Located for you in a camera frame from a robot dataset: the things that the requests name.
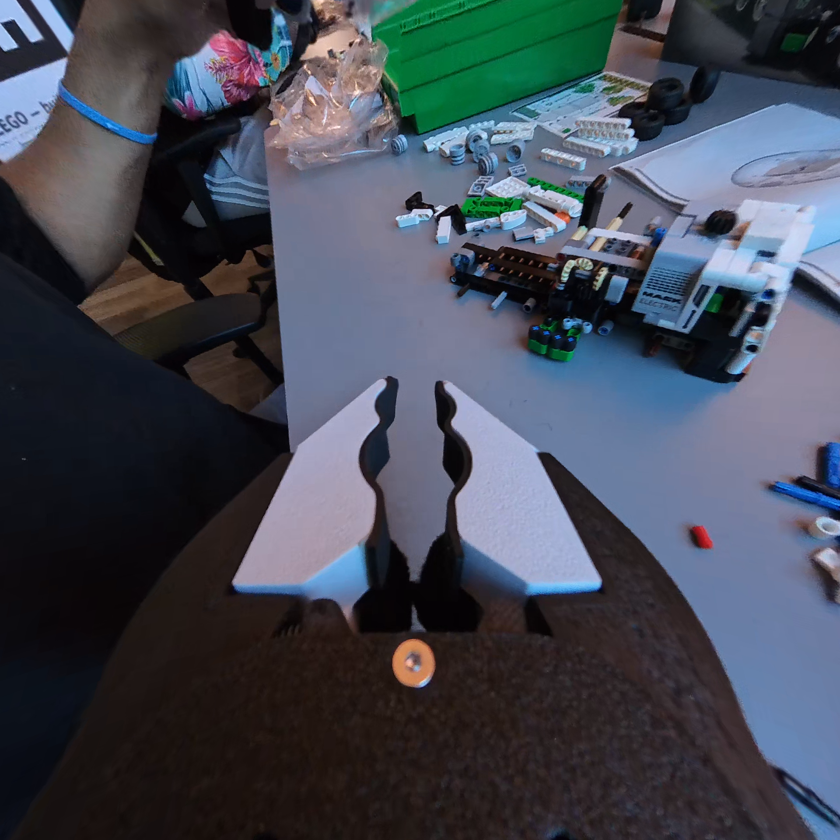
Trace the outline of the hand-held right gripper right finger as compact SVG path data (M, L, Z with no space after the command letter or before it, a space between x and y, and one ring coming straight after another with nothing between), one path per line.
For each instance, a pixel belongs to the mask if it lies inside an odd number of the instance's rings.
M450 381L435 385L444 436L440 582L473 597L598 592L596 569L541 453Z

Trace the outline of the green storage bin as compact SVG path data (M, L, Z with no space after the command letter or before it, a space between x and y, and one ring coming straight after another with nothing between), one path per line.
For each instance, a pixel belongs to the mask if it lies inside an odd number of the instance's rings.
M604 68L621 1L421 1L382 20L383 87L418 133Z

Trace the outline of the black office chair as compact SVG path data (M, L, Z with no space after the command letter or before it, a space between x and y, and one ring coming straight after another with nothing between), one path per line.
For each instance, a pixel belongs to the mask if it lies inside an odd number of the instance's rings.
M268 211L223 220L204 180L222 142L239 133L250 107L197 121L161 110L157 140L145 176L140 212L129 253L164 280L184 287L194 300L213 294L203 279L223 263L236 265L248 252L266 279L273 260L258 248L271 244Z
M158 314L113 338L124 349L185 378L188 362L233 343L273 385L281 385L282 370L251 339L265 326L269 307L250 292L211 296Z

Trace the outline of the open instruction booklet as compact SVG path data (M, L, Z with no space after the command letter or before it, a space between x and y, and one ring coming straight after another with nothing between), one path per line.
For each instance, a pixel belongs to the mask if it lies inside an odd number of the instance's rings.
M839 300L839 120L770 106L619 162L611 172L677 214L743 200L810 205L814 231L799 271Z

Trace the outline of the blue wristband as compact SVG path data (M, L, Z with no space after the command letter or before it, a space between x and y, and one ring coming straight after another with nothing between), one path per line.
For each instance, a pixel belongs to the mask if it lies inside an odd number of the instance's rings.
M62 81L58 85L58 99L85 120L123 140L138 145L152 146L158 139L157 133L144 133L130 129L108 118L69 92Z

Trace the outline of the printed marker placard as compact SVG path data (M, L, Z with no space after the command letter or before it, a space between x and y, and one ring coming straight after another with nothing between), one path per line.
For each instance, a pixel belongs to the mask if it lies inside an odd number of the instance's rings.
M43 129L66 73L75 2L1 2L1 161L10 161Z

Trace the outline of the person's left hand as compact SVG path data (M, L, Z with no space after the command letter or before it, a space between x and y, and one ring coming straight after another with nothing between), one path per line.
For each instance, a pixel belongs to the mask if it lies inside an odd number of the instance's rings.
M86 1L62 90L127 130L157 128L175 63L228 24L223 1Z

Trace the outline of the pile of small lego pins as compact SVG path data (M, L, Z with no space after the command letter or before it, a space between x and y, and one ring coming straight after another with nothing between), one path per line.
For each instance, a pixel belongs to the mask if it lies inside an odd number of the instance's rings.
M818 477L798 476L776 481L770 488L779 495L823 510L805 528L821 543L811 556L828 600L839 604L839 443L829 442L818 451Z

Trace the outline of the group of grey wheel hubs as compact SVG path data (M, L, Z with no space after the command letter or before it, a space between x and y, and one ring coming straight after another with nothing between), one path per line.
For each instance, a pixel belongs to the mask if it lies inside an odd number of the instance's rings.
M466 127L467 133L464 137L458 138L446 144L442 144L438 150L439 155L450 162L451 165L461 165L466 162L467 158L471 156L473 162L478 167L480 175L495 174L498 165L498 154L492 150L493 147L504 147L506 159L510 163L519 163L524 151L524 144L526 142L513 143L506 145L490 145L490 133L495 122L478 122Z

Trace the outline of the sticker sheet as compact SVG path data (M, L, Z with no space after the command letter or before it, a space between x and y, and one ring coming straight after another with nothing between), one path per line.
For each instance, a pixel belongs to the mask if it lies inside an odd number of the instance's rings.
M629 102L645 100L650 86L649 81L604 70L520 105L511 116L564 137L575 131L578 119L612 118Z

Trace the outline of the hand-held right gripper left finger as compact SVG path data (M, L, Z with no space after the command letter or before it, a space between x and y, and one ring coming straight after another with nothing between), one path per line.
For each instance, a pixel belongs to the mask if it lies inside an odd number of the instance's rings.
M398 381L375 381L299 444L245 552L238 595L328 600L357 624L410 624L410 581L378 476Z

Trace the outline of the person's left forearm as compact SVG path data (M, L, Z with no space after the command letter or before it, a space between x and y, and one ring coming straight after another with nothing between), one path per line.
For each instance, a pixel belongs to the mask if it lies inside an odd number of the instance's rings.
M128 252L151 152L59 98L35 141L2 165L2 180L86 295Z

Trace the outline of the group of white technic beams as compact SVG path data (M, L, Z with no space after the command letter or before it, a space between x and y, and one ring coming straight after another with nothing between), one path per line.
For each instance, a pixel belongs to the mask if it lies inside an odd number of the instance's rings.
M639 144L628 118L583 118L541 122L539 126L560 139L560 147L577 156L623 157L634 153Z

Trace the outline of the pile of black rubber tyres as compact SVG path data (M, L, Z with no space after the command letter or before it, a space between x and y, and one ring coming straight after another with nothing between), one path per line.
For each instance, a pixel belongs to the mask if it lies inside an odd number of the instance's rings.
M687 87L676 77L660 78L651 85L645 100L622 105L616 116L630 119L630 128L639 142L654 140L663 128L685 122L693 106L706 102L720 77L718 67L701 66Z

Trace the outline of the crumpled clear plastic bags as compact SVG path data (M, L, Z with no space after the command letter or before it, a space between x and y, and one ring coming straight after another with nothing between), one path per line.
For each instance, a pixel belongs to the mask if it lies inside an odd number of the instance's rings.
M380 40L357 38L305 60L271 101L267 146L300 171L390 152L400 120L382 86L387 57Z

